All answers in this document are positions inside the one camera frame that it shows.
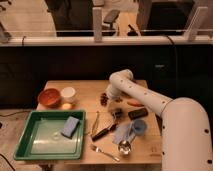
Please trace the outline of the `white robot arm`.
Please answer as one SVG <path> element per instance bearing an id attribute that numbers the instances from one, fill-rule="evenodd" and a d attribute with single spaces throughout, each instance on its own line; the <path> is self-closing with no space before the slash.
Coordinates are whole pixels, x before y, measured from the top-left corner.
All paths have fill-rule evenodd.
<path id="1" fill-rule="evenodd" d="M 210 123 L 199 102 L 172 99 L 140 86 L 129 69 L 112 73 L 109 82 L 109 99 L 124 92 L 162 118 L 162 171 L 213 171 Z"/>

